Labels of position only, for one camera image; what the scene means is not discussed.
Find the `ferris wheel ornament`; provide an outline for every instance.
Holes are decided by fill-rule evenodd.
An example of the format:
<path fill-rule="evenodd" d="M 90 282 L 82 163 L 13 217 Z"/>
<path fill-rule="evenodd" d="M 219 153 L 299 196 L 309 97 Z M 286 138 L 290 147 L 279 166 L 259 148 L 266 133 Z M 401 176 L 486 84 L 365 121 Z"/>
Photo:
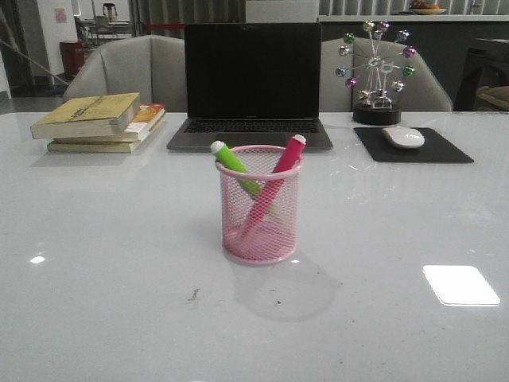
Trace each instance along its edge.
<path fill-rule="evenodd" d="M 364 57 L 367 63 L 355 68 L 336 68 L 336 76 L 346 77 L 344 85 L 349 89 L 364 87 L 359 90 L 360 103 L 354 105 L 353 119 L 356 122 L 370 125 L 393 125 L 401 121 L 401 111 L 398 105 L 392 102 L 389 91 L 394 93 L 402 92 L 405 84 L 402 80 L 394 78 L 394 72 L 401 71 L 402 78 L 415 74 L 415 68 L 407 64 L 404 67 L 397 66 L 391 60 L 394 57 L 403 56 L 411 58 L 417 52 L 412 45 L 402 45 L 410 36 L 407 30 L 400 30 L 396 35 L 393 45 L 402 46 L 401 52 L 393 56 L 385 56 L 380 47 L 383 34 L 389 29 L 388 21 L 373 22 L 371 20 L 363 23 L 363 30 L 369 34 L 371 51 L 368 57 L 354 53 L 349 45 L 353 44 L 355 36 L 353 33 L 346 33 L 343 37 L 344 44 L 338 48 L 338 54 L 342 57 L 353 54 Z M 356 70 L 356 75 L 347 77 L 348 72 Z"/>

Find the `mouse pad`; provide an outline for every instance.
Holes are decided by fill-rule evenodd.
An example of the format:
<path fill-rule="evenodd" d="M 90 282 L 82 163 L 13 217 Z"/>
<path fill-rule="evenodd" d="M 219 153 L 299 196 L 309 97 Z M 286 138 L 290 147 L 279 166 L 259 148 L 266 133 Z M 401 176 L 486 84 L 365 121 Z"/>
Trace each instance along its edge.
<path fill-rule="evenodd" d="M 472 163 L 474 160 L 429 127 L 415 127 L 424 137 L 417 149 L 398 149 L 385 138 L 382 127 L 356 127 L 354 130 L 371 157 L 377 162 Z"/>

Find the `wall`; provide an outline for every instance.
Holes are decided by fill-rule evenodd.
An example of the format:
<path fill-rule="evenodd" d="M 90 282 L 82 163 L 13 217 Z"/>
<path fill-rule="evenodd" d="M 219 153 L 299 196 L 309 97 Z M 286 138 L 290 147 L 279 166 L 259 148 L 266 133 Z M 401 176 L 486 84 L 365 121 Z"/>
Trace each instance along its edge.
<path fill-rule="evenodd" d="M 10 98 L 9 83 L 7 82 L 6 70 L 3 67 L 2 55 L 0 54 L 0 93 L 2 92 L 7 92 Z"/>
<path fill-rule="evenodd" d="M 44 0 L 37 2 L 41 18 L 42 33 L 45 39 L 49 71 L 60 74 L 64 71 L 60 42 L 77 41 L 76 25 L 72 15 L 71 0 Z M 56 9 L 63 9 L 65 22 L 57 22 Z"/>
<path fill-rule="evenodd" d="M 246 0 L 246 22 L 315 22 L 317 0 Z"/>
<path fill-rule="evenodd" d="M 94 18 L 94 13 L 92 10 L 92 2 L 91 0 L 77 0 L 76 1 L 81 10 L 80 19 L 88 20 Z M 115 4 L 117 8 L 117 20 L 130 20 L 129 16 L 129 0 L 94 0 L 95 6 L 95 14 L 100 16 L 103 14 L 103 3 L 112 2 Z"/>

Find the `white mouse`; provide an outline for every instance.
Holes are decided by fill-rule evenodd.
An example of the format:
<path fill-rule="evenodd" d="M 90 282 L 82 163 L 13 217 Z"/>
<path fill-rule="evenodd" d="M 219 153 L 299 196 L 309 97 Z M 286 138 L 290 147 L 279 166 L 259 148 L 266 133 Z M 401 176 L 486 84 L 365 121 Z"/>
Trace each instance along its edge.
<path fill-rule="evenodd" d="M 424 144 L 424 137 L 421 132 L 411 127 L 384 127 L 382 132 L 390 144 L 399 149 L 417 149 Z"/>

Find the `yellow book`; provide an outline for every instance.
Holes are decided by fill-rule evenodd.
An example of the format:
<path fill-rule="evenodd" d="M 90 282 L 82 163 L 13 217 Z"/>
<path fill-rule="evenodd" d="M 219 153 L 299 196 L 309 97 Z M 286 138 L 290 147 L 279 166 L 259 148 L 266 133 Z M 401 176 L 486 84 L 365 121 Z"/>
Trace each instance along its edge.
<path fill-rule="evenodd" d="M 122 133 L 140 107 L 140 93 L 70 99 L 34 123 L 34 139 L 114 135 Z"/>
<path fill-rule="evenodd" d="M 163 103 L 141 103 L 140 109 L 129 126 L 117 135 L 101 137 L 55 138 L 58 143 L 104 143 L 104 142 L 137 142 L 142 141 L 165 115 Z"/>
<path fill-rule="evenodd" d="M 60 151 L 63 153 L 132 153 L 154 134 L 162 122 L 163 118 L 160 118 L 147 135 L 144 135 L 142 139 L 135 142 L 64 143 L 53 140 L 46 148 L 48 151 Z"/>

